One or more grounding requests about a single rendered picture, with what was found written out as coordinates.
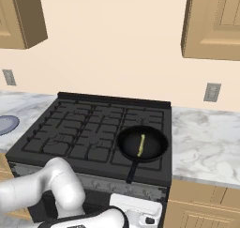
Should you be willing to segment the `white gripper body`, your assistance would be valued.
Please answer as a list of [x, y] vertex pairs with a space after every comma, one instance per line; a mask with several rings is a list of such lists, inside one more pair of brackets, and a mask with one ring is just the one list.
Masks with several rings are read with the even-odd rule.
[[110, 205], [117, 206], [125, 212], [130, 210], [139, 213], [141, 221], [146, 221], [147, 219], [159, 221], [163, 209], [161, 203], [117, 193], [111, 195]]

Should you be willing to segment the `black frying pan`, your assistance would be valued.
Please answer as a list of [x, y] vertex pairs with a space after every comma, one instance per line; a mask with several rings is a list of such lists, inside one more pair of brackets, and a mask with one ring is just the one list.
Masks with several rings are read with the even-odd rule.
[[[141, 135], [145, 134], [143, 152], [137, 156]], [[116, 139], [120, 153], [132, 162], [126, 182], [131, 184], [140, 163], [158, 160], [169, 147], [167, 137], [158, 129], [149, 126], [133, 126], [122, 130]]]

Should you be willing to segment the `tan drawer front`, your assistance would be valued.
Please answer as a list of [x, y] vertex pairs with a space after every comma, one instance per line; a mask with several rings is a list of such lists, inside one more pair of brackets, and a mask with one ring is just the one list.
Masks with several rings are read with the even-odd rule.
[[169, 199], [178, 202], [240, 208], [240, 189], [174, 179]]

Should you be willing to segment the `tan cupboard door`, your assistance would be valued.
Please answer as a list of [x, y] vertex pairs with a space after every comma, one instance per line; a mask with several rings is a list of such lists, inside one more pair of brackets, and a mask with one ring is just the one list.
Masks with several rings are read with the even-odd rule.
[[240, 228], [240, 211], [169, 201], [163, 228]]

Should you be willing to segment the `black stove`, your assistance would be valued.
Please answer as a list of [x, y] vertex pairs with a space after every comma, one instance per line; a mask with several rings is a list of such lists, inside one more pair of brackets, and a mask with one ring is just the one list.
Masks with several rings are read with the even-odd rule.
[[54, 157], [66, 160], [83, 185], [87, 214], [110, 204], [118, 193], [167, 206], [172, 184], [172, 149], [139, 163], [132, 182], [132, 161], [117, 139], [127, 128], [146, 126], [172, 140], [172, 107], [167, 101], [125, 99], [60, 92], [58, 98], [6, 154], [16, 177], [39, 171]]

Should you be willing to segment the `blue plate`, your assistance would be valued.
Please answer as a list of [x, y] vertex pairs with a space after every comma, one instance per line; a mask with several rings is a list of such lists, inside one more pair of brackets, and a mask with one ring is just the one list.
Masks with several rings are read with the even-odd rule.
[[15, 130], [20, 124], [20, 119], [14, 115], [0, 116], [0, 136], [8, 134]]

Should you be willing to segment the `grey wall outlet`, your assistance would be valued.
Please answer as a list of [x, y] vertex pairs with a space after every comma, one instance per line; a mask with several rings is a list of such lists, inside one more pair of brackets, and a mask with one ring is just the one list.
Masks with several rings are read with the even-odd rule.
[[205, 90], [203, 100], [208, 101], [208, 102], [217, 102], [220, 87], [221, 87], [221, 84], [210, 84], [210, 83], [208, 83], [207, 86], [206, 86], [206, 90]]
[[13, 75], [13, 71], [11, 69], [4, 69], [3, 70], [7, 85], [16, 86], [16, 81]]

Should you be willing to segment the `tan wall cupboard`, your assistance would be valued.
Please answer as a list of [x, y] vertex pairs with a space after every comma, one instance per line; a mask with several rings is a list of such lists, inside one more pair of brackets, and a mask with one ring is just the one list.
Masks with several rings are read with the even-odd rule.
[[240, 61], [240, 0], [187, 0], [185, 58]]
[[29, 49], [47, 38], [41, 0], [0, 0], [1, 49]]

